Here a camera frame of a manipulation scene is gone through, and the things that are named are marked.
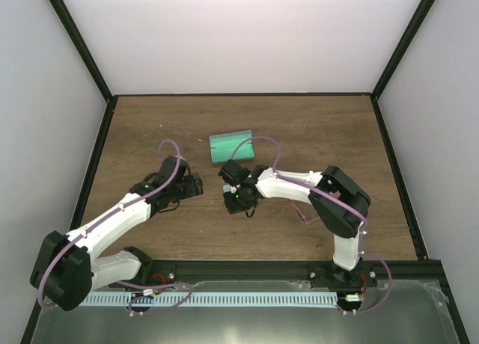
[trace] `black frame bar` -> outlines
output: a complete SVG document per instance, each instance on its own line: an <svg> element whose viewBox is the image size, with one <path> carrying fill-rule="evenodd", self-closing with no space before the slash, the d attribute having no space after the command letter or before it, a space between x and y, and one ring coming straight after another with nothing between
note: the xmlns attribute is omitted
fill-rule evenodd
<svg viewBox="0 0 479 344"><path fill-rule="evenodd" d="M80 54L85 66L91 74L91 77L97 84L101 94L103 95L107 106L97 140L94 145L94 150L88 164L85 180L82 185L82 190L79 195L70 229L75 229L81 225L82 217L88 201L88 196L93 185L95 173L100 162L100 157L103 151L103 146L112 122L115 107L117 105L119 96L113 96L110 92L98 66L96 65L93 56L91 55L86 43L83 40L72 16L70 15L67 6L63 0L49 0L53 9L61 20L65 30L67 31L73 45ZM422 22L426 18L427 13L433 6L435 0L421 0L414 15L412 16L403 36L400 38L396 49L394 50L389 62L382 72L373 93L208 93L208 94L148 94L148 95L123 95L123 96L369 96L373 106L374 113L378 122L379 130L385 145L385 150L388 155L391 170L396 182L397 190L400 195L403 211L406 216L406 221L411 233L412 242L415 247L415 252L420 259L419 261L388 261L388 266L391 269L393 278L396 280L438 280L443 293L448 297L448 310L451 318L454 321L454 327L460 342L463 344L470 343L460 318L459 311L454 301L448 280L445 276L442 264L437 260L428 259L427 250L424 245L424 240L421 236L418 223L416 221L414 212L412 210L411 201L407 194L406 186L400 172L399 164L388 136L388 132L381 115L378 104L378 99L384 91L386 85L394 74L397 66L403 58L406 50L412 42L414 36L418 32ZM367 262L371 264L373 270L376 272L377 279L386 279L386 272L380 262ZM175 273L177 280L198 282L202 280L291 280L297 278L300 280L310 280L309 273L311 268L324 267L325 262L270 262L270 261L154 261L155 268L159 270L169 270ZM40 306L35 302L34 309L28 320L25 333L22 338L22 344L29 344L34 335L34 330L37 325L38 316L40 315Z"/></svg>
<svg viewBox="0 0 479 344"><path fill-rule="evenodd" d="M384 89L391 80L391 77L396 71L397 66L403 59L404 54L406 53L409 45L411 45L414 36L418 32L419 28L422 25L424 19L426 19L427 14L429 13L430 8L433 6L436 0L421 0L419 2L414 15L412 15L409 24L406 27L406 30L403 33L403 36L400 38L399 43L396 46L396 49L392 53L391 58L389 59L386 68L382 72L381 77L379 77L379 81L376 84L376 87L373 90L373 98L378 100Z"/></svg>

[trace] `brown wooden tabletop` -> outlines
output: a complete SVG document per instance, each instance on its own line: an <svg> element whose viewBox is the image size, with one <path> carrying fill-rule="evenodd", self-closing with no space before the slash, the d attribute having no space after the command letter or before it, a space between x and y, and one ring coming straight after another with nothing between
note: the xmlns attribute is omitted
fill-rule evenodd
<svg viewBox="0 0 479 344"><path fill-rule="evenodd" d="M211 162L209 136L245 129L276 139L278 169L323 171L335 165L371 197L364 249L385 259L416 259L391 168L367 96L138 96L120 97L91 189L83 223L117 203L156 172L163 138L174 139L204 194L158 214L118 239L106 254L136 246L155 259L327 260L332 234L320 220L303 224L287 200L262 200L253 218L229 215L220 166ZM254 142L255 159L271 165L276 148ZM164 156L174 155L172 147ZM301 206L309 218L311 206Z"/></svg>

